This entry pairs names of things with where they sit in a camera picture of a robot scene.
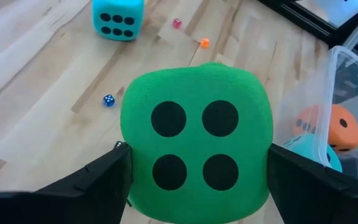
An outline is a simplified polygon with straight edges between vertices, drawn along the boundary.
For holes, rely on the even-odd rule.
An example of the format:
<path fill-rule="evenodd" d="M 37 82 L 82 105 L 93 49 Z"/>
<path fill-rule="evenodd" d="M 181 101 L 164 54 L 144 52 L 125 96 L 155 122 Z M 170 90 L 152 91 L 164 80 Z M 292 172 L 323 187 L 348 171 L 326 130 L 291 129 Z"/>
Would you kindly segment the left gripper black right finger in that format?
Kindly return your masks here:
<path fill-rule="evenodd" d="M 285 224 L 358 224 L 358 179 L 276 144 L 268 187 Z"/>

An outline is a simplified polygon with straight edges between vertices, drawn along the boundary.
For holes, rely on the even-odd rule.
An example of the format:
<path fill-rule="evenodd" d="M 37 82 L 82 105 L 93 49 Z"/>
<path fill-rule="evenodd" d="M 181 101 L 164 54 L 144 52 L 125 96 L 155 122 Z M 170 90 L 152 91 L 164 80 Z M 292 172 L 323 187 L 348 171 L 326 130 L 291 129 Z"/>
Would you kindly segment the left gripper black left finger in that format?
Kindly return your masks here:
<path fill-rule="evenodd" d="M 35 192 L 0 192 L 0 224 L 119 224 L 132 184 L 132 149 L 122 143 Z"/>

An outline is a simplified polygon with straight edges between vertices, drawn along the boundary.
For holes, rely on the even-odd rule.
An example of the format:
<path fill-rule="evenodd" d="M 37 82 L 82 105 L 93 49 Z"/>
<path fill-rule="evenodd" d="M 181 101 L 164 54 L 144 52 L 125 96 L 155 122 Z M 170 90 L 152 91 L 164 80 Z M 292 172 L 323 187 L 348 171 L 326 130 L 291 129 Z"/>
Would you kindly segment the large cyan foam die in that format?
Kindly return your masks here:
<path fill-rule="evenodd" d="M 132 41 L 140 34 L 144 7 L 144 0 L 92 0 L 93 27 L 105 39 Z"/>
<path fill-rule="evenodd" d="M 300 134 L 285 142 L 283 146 L 294 153 L 322 165 L 326 165 L 325 161 L 328 161 L 330 168 L 342 172 L 341 162 L 330 145 L 324 144 L 325 151 L 321 154 L 314 148 L 314 134 Z"/>

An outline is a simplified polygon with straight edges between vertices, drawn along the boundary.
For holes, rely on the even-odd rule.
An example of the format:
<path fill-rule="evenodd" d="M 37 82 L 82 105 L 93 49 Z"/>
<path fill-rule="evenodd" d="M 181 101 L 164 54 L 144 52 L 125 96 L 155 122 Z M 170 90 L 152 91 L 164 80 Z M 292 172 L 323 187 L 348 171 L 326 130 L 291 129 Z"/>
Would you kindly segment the large orange foam die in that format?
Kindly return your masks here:
<path fill-rule="evenodd" d="M 293 135 L 314 134 L 317 128 L 318 112 L 318 105 L 301 111 L 292 124 Z M 336 153 L 347 152 L 358 146 L 358 123 L 352 113 L 338 104 L 332 104 L 328 144 Z"/>

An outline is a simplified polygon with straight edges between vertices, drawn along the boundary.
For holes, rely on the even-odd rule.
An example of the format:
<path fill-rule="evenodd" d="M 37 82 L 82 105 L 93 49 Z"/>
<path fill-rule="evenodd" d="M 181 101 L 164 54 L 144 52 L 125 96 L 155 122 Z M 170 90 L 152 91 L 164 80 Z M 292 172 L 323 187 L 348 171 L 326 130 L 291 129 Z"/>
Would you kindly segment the large green foam die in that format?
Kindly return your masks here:
<path fill-rule="evenodd" d="M 136 78 L 121 106 L 132 149 L 129 200 L 144 215 L 177 224 L 222 224 L 267 200 L 272 110 L 263 84 L 221 63 Z"/>

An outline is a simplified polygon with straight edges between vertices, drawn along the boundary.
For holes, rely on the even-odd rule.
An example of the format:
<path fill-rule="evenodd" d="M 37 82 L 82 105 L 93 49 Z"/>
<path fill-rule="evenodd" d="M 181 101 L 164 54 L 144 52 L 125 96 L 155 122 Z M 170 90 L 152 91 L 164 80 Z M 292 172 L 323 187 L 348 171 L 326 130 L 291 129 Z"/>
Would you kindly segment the clear plastic container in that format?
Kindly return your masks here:
<path fill-rule="evenodd" d="M 316 71 L 296 84 L 280 100 L 275 114 L 274 143 L 283 146 L 294 138 L 294 119 L 305 108 L 318 105 L 314 148 L 321 154 L 325 151 L 324 144 L 328 144 L 332 104 L 345 107 L 358 123 L 358 56 L 342 46 L 329 50 L 327 60 L 320 62 Z M 358 179 L 358 146 L 336 154 L 342 165 L 342 173 Z"/>

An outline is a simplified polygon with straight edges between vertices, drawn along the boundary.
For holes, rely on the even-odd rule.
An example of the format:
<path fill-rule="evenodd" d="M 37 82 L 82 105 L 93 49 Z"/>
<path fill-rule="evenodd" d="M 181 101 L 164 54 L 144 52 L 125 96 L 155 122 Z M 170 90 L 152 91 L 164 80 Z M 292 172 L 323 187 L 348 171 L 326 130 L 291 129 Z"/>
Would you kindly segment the black aluminium table frame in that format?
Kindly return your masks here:
<path fill-rule="evenodd" d="M 325 42 L 331 49 L 344 45 L 358 31 L 358 12 L 344 24 L 335 27 L 322 18 L 301 6 L 300 0 L 258 0 L 271 10 L 279 13 L 298 27 Z"/>

